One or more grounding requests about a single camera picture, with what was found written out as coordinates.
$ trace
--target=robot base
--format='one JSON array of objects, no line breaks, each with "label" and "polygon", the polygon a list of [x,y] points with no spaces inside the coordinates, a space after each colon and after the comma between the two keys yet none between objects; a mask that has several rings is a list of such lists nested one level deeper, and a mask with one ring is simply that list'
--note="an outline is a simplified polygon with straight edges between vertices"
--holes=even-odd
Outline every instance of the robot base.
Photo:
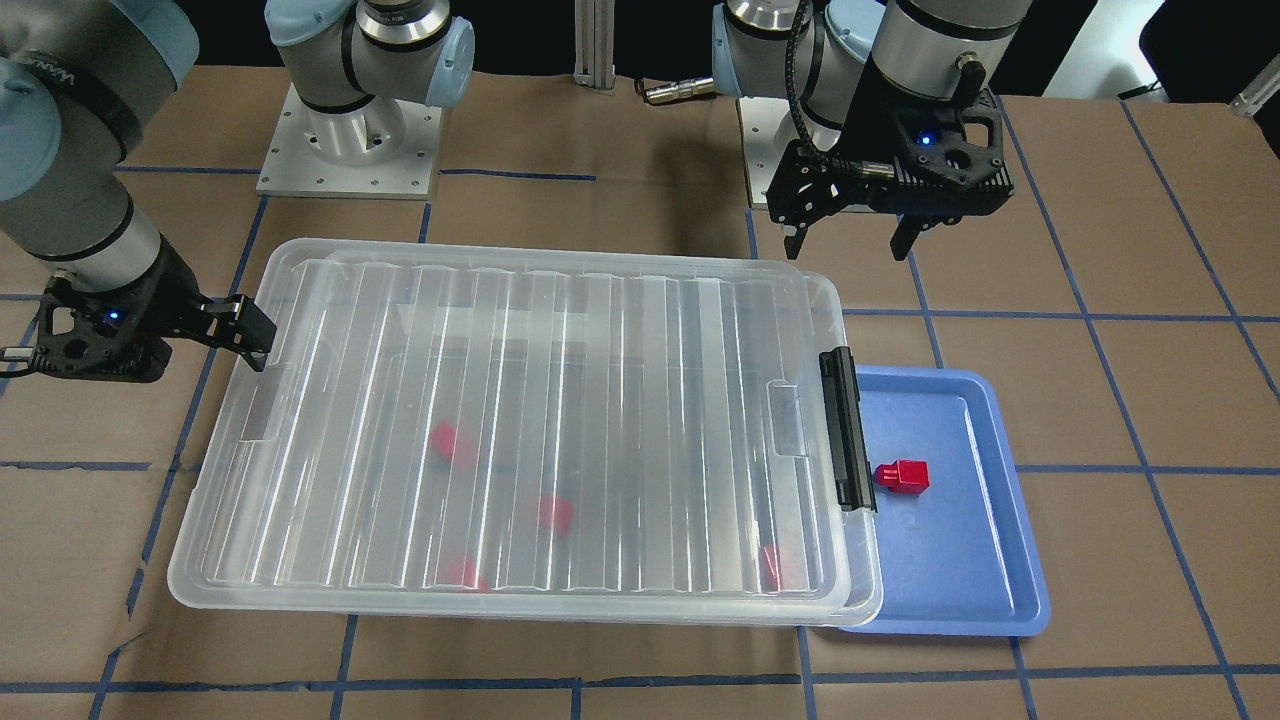
[{"label": "robot base", "polygon": [[289,86],[257,178],[259,195],[428,200],[435,178],[443,110],[403,100],[396,102],[404,113],[406,131],[397,154],[375,165],[334,165],[308,147],[303,105]]},{"label": "robot base", "polygon": [[[768,209],[764,191],[773,182],[782,151],[796,137],[787,101],[778,97],[740,97],[737,101],[739,127],[742,131],[742,163],[746,165],[746,186],[751,193],[751,208]],[[835,142],[818,140],[823,149]],[[870,213],[865,205],[850,205],[842,213]]]}]

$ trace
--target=blue tray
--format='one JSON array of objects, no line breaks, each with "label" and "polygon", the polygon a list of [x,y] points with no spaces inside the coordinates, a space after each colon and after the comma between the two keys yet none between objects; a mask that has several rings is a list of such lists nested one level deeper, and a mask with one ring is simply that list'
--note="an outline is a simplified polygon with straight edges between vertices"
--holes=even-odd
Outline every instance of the blue tray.
[{"label": "blue tray", "polygon": [[884,605],[859,633],[1034,635],[1048,592],[995,391],[963,370],[860,366],[872,469],[929,464],[919,496],[876,487]]}]

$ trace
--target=tabletop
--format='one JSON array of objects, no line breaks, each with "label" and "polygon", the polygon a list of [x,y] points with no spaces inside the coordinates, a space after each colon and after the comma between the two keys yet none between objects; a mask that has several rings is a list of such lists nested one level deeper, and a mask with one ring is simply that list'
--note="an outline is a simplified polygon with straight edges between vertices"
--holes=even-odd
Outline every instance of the tabletop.
[{"label": "tabletop", "polygon": [[[282,69],[196,68],[118,176],[209,295],[293,237],[783,259],[731,99],[477,76],[430,202],[255,191]],[[845,214],[799,268],[860,363],[1004,409],[1052,600],[1034,638],[191,610],[165,582],[233,366],[0,380],[0,717],[1280,717],[1280,163],[1220,105],[1004,97],[1009,204]],[[0,338],[47,273],[0,242]]]}]

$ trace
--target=transparent plastic container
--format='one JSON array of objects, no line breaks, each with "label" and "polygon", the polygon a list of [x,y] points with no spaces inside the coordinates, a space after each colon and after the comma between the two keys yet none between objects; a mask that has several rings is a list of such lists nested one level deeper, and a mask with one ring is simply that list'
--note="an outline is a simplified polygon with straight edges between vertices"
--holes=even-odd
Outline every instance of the transparent plastic container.
[{"label": "transparent plastic container", "polygon": [[832,480],[817,352],[844,327],[823,278],[307,238],[275,251],[259,302],[276,345],[223,401],[169,568],[187,605],[840,625],[878,610],[873,514],[841,512]]}]

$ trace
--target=black latch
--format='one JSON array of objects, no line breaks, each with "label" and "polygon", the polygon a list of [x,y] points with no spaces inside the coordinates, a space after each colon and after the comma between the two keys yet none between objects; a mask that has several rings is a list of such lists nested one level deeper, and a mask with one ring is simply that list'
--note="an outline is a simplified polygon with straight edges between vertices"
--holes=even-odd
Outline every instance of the black latch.
[{"label": "black latch", "polygon": [[822,395],[827,405],[827,434],[831,437],[831,462],[836,469],[836,498],[842,510],[876,510],[872,466],[863,439],[863,416],[858,409],[858,377],[854,355],[841,346],[818,354],[822,369]]}]

